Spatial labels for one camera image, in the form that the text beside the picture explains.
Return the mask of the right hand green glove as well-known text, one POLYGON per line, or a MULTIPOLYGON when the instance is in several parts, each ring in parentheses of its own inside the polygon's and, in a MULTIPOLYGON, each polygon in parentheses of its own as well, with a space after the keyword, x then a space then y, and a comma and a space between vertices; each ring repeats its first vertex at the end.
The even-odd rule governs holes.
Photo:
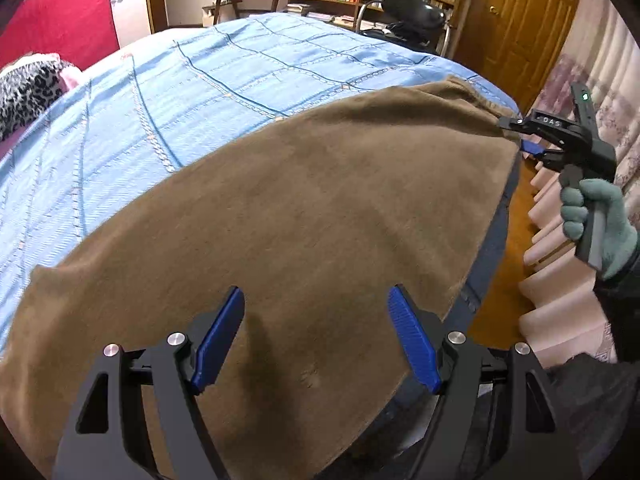
POLYGON ((602 266, 598 278, 610 280, 622 272, 637 252, 638 230, 629 222, 622 190, 602 179, 582 179, 577 188, 562 182, 561 218, 563 233, 574 243, 585 233, 588 217, 587 202, 604 207, 602 236, 602 266))

